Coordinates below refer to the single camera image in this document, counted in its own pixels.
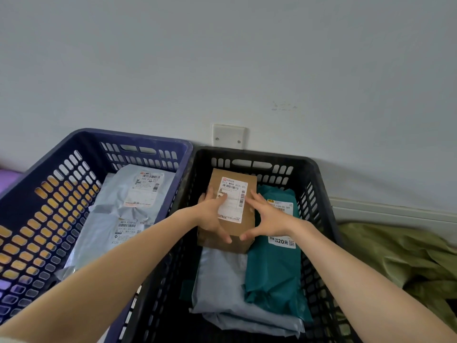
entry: blue plastic basket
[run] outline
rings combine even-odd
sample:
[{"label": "blue plastic basket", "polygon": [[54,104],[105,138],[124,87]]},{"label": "blue plastic basket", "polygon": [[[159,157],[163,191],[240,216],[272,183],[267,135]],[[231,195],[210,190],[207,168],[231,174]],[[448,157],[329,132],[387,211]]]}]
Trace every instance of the blue plastic basket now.
[{"label": "blue plastic basket", "polygon": [[[0,194],[0,323],[58,282],[54,272],[65,265],[107,173],[129,163],[176,172],[158,222],[171,209],[191,154],[185,140],[82,129]],[[106,343],[122,339],[139,292]]]}]

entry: olive green cloth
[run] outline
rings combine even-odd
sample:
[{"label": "olive green cloth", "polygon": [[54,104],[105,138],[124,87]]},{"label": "olive green cloth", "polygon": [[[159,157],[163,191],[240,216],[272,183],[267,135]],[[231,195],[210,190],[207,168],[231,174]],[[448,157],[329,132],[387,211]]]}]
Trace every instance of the olive green cloth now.
[{"label": "olive green cloth", "polygon": [[[299,217],[293,190],[261,185],[257,192],[267,200],[293,203],[293,216]],[[260,224],[258,212],[255,222],[256,226]],[[266,236],[256,237],[248,251],[244,300],[272,313],[312,322],[308,301],[300,286],[300,248],[280,247],[270,244],[268,239]]]},{"label": "olive green cloth", "polygon": [[457,299],[457,249],[422,230],[348,223],[340,225],[344,248],[420,301],[457,332],[446,300]]}]

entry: white wall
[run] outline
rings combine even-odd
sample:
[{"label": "white wall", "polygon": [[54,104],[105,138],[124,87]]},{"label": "white wall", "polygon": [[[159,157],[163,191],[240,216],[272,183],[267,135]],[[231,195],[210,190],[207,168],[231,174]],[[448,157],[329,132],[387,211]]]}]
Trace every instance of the white wall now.
[{"label": "white wall", "polygon": [[455,211],[456,11],[0,0],[0,165],[23,171],[81,127],[209,144],[228,123],[250,129],[249,149],[317,159],[329,195]]}]

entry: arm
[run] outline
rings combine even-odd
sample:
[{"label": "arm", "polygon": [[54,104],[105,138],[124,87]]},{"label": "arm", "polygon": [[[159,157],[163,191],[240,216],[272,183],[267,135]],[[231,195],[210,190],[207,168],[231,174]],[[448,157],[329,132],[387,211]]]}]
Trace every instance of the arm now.
[{"label": "arm", "polygon": [[43,294],[4,323],[0,337],[27,343],[96,342],[187,231],[199,225],[231,242],[217,215],[227,196],[211,199],[212,188],[208,191],[197,206],[177,211]]},{"label": "arm", "polygon": [[457,334],[413,297],[323,236],[311,223],[272,207],[261,195],[246,201],[261,224],[242,240],[290,236],[300,246],[364,342],[456,342]]}]

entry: plastic basket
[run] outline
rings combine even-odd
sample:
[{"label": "plastic basket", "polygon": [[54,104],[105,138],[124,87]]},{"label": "plastic basket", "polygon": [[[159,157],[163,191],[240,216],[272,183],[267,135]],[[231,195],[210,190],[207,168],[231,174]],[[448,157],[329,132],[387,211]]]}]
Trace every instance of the plastic basket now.
[{"label": "plastic basket", "polygon": [[[75,131],[47,153],[0,195],[1,322],[58,282],[54,272],[65,265],[107,173],[128,163],[176,172],[157,222],[168,215],[191,154],[188,141],[97,129]],[[105,342],[124,334],[132,310],[142,308],[138,296]]]},{"label": "plastic basket", "polygon": [[[317,164],[309,158],[260,153],[254,151],[201,147],[194,150],[178,190],[180,208],[197,204],[208,186],[213,167],[254,174],[259,183],[294,190],[302,219],[309,220],[331,240],[340,236]],[[296,342],[295,337],[282,338],[241,331],[222,331],[199,314],[190,314],[189,303],[179,299],[181,284],[193,279],[201,248],[197,247],[196,229],[191,230],[174,247],[169,265],[151,287],[149,315],[138,324],[135,342]],[[321,277],[305,254],[302,254],[302,286],[314,322],[305,324],[301,342],[358,341],[348,321]]]}]

